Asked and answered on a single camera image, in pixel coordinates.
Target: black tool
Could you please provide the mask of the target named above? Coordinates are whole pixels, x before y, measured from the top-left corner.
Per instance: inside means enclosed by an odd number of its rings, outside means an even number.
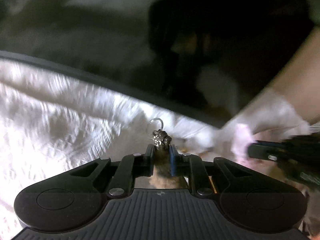
[[[296,136],[282,143],[257,141],[248,156],[277,162],[286,177],[311,189],[320,189],[320,138],[318,134]]]
[[[25,188],[14,239],[307,239],[295,228],[307,207],[300,191],[224,158],[204,162],[170,145],[171,173],[188,189],[134,188],[153,174],[155,151],[97,159]]]

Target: wrinkled sheet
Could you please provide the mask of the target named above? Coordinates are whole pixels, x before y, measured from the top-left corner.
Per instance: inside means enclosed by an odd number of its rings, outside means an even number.
[[[144,153],[159,117],[190,152],[214,144],[216,129],[123,94],[22,63],[0,60],[0,239],[21,226],[13,210],[25,187],[106,156]]]

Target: metal screw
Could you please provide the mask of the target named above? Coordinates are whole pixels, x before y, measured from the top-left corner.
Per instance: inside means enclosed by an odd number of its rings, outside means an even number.
[[[268,156],[268,159],[269,159],[269,160],[276,161],[278,158],[277,158],[276,156],[269,155],[269,156]]]
[[[197,192],[201,196],[208,196],[213,193],[212,189],[207,188],[207,187],[202,187],[202,188],[198,189]]]
[[[112,196],[120,196],[124,193],[124,190],[119,187],[114,187],[111,190],[109,190],[109,194]]]

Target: metal hook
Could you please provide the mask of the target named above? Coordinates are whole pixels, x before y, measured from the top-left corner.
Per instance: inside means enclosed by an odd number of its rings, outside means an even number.
[[[154,118],[154,119],[151,119],[149,123],[152,123],[153,121],[160,121],[161,122],[160,131],[162,131],[162,129],[163,129],[163,121],[160,118]]]

